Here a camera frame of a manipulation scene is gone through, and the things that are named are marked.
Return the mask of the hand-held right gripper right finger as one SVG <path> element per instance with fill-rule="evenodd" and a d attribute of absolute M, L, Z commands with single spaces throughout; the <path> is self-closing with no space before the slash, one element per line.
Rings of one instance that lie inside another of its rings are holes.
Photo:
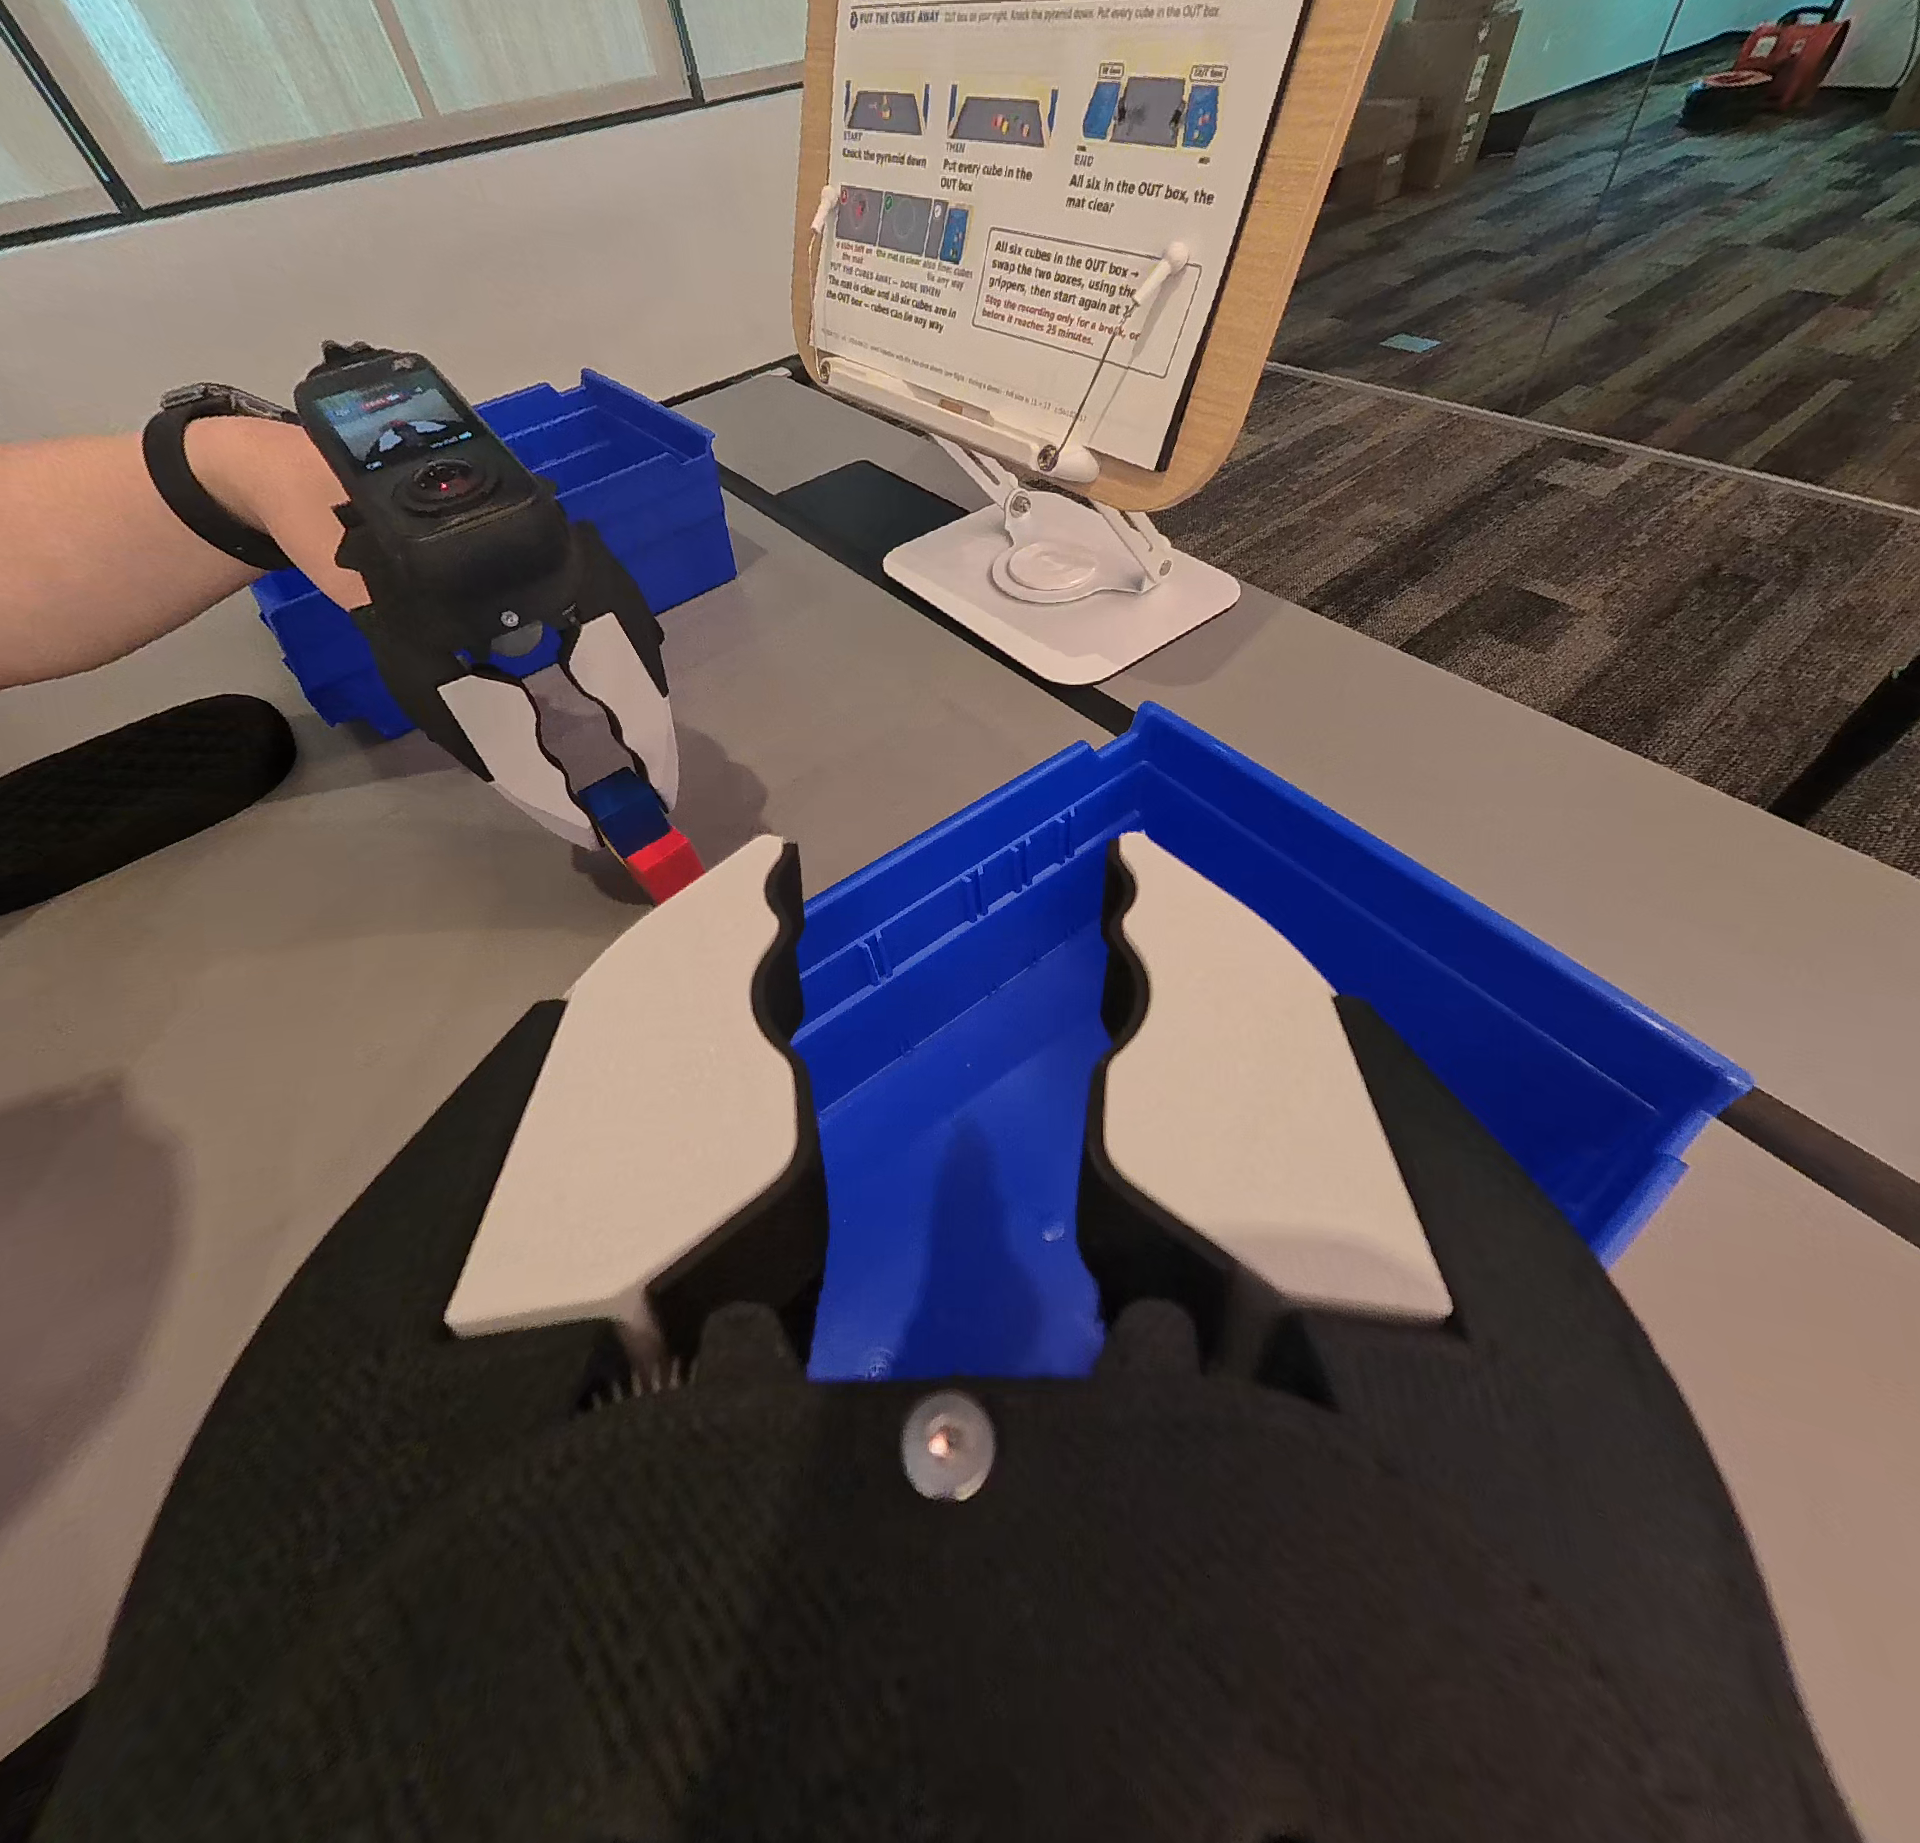
<path fill-rule="evenodd" d="M 1248 1376 L 1298 1313 L 1441 1330 L 1452 1292 L 1329 980 L 1143 832 L 1110 845 L 1100 935 L 1083 1263 L 1106 1330 L 1169 1302 L 1204 1368 Z"/>

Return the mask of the black framed sign stand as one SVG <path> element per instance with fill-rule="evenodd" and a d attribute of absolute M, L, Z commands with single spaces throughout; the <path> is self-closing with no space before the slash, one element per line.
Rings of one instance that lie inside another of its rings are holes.
<path fill-rule="evenodd" d="M 1857 775 L 1918 726 L 1918 657 L 1885 674 L 1844 718 L 1831 739 L 1766 803 L 1775 819 L 1809 824 Z"/>

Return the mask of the stack of cardboard boxes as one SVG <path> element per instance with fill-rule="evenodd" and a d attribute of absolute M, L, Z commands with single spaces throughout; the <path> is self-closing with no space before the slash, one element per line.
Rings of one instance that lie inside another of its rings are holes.
<path fill-rule="evenodd" d="M 1396 0 L 1326 210 L 1351 216 L 1460 188 L 1484 146 L 1521 20 L 1521 0 Z"/>

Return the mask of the black wristwatch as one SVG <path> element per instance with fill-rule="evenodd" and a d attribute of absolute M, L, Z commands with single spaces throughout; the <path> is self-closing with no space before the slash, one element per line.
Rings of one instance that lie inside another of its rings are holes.
<path fill-rule="evenodd" d="M 142 430 L 142 459 L 157 494 L 179 525 L 208 547 L 260 575 L 295 568 L 266 531 L 241 522 L 201 486 L 186 456 L 186 428 L 209 418 L 253 418 L 297 424 L 300 418 L 260 395 L 218 382 L 194 382 L 163 391 Z"/>

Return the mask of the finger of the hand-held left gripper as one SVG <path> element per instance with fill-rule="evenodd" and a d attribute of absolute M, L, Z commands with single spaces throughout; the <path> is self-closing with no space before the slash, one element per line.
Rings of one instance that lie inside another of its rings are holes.
<path fill-rule="evenodd" d="M 604 845 L 578 791 L 604 775 L 604 709 L 561 665 L 445 679 L 440 699 L 492 788 L 581 849 Z"/>
<path fill-rule="evenodd" d="M 565 656 L 577 689 L 599 704 L 618 741 L 653 787 L 667 813 L 680 795 L 680 741 L 663 657 L 663 629 L 635 634 L 619 620 L 588 620 Z"/>

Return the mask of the blue plastic bin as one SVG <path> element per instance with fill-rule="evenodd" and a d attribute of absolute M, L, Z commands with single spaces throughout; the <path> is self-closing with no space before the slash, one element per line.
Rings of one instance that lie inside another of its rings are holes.
<path fill-rule="evenodd" d="M 1074 1247 L 1106 846 L 1145 832 L 1373 1004 L 1617 1257 L 1733 1060 L 1318 799 L 1143 704 L 805 903 L 794 1048 L 831 1214 L 816 1380 L 1085 1376 Z"/>
<path fill-rule="evenodd" d="M 712 430 L 594 370 L 567 389 L 537 383 L 476 412 L 558 486 L 571 520 L 598 529 L 656 614 L 734 581 Z M 350 612 L 307 576 L 268 575 L 253 602 L 326 724 L 364 724 L 388 741 L 415 728 Z"/>

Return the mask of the red floor fan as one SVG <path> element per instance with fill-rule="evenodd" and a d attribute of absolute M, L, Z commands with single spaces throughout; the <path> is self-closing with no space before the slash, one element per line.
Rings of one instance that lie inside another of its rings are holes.
<path fill-rule="evenodd" d="M 1748 31 L 1732 66 L 1694 79 L 1678 111 L 1693 133 L 1729 131 L 1810 103 L 1850 34 L 1850 20 L 1799 7 Z"/>

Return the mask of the black strip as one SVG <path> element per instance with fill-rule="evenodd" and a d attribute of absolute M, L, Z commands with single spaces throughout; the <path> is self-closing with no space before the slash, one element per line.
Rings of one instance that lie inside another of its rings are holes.
<path fill-rule="evenodd" d="M 1916 1214 L 1916 877 L 1264 590 L 1111 683 L 1053 693 L 881 568 L 978 502 L 927 444 L 766 370 L 690 403 L 716 430 L 740 592 L 833 584 L 824 629 L 773 620 L 748 668 L 796 754 L 837 881 L 1013 771 L 1162 704 L 1250 754 L 1754 1078 L 1744 1135 L 1885 1223 Z"/>

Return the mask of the instruction sheet board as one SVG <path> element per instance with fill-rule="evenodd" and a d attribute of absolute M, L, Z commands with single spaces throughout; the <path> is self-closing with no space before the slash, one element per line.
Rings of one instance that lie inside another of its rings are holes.
<path fill-rule="evenodd" d="M 822 386 L 1092 486 L 1159 472 L 1309 0 L 826 0 Z"/>

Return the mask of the white document stand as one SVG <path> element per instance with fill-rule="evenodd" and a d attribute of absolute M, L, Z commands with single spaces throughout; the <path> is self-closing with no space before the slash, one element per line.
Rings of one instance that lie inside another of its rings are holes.
<path fill-rule="evenodd" d="M 1309 0 L 1283 98 L 1267 139 L 1244 224 L 1233 251 L 1204 358 L 1197 396 L 1164 486 L 1130 486 L 1122 503 L 1169 510 L 1212 479 L 1234 450 L 1280 326 L 1305 270 L 1308 247 L 1396 0 Z M 805 238 L 809 204 L 824 184 L 824 90 L 831 70 L 829 3 L 808 0 L 800 201 L 793 248 L 793 321 L 803 370 L 808 354 Z"/>

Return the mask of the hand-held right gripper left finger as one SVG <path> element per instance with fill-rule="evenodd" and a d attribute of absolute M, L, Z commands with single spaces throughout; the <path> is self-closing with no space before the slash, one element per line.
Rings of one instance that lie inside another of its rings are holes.
<path fill-rule="evenodd" d="M 567 990 L 449 1289 L 460 1338 L 607 1322 L 652 1380 L 706 1320 L 771 1311 L 802 1365 L 824 1286 L 794 843 L 760 835 L 648 912 Z"/>

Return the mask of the person's left hand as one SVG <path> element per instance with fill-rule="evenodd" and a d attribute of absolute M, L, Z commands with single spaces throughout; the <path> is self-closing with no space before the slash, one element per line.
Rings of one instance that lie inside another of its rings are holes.
<path fill-rule="evenodd" d="M 206 491 L 239 522 L 276 545 L 335 605 L 371 605 L 364 578 L 338 561 L 344 488 L 307 428 L 258 415 L 194 426 L 192 465 Z"/>

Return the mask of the person's left forearm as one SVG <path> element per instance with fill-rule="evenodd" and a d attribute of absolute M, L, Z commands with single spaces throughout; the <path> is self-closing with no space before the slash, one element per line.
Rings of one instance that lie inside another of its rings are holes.
<path fill-rule="evenodd" d="M 135 434 L 1 447 L 1 688 L 96 670 L 253 581 L 163 502 Z"/>

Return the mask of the frosted glass partition window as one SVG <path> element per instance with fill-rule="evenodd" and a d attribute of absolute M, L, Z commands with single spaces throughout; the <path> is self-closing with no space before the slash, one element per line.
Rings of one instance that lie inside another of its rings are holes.
<path fill-rule="evenodd" d="M 1 0 L 9 243 L 800 79 L 805 0 Z"/>

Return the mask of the blue wooden cube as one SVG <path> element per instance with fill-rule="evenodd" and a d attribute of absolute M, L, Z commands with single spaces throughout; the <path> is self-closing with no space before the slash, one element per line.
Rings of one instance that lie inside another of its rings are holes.
<path fill-rule="evenodd" d="M 658 845 L 675 827 L 653 785 L 635 767 L 581 787 L 578 803 L 599 839 L 622 861 Z"/>

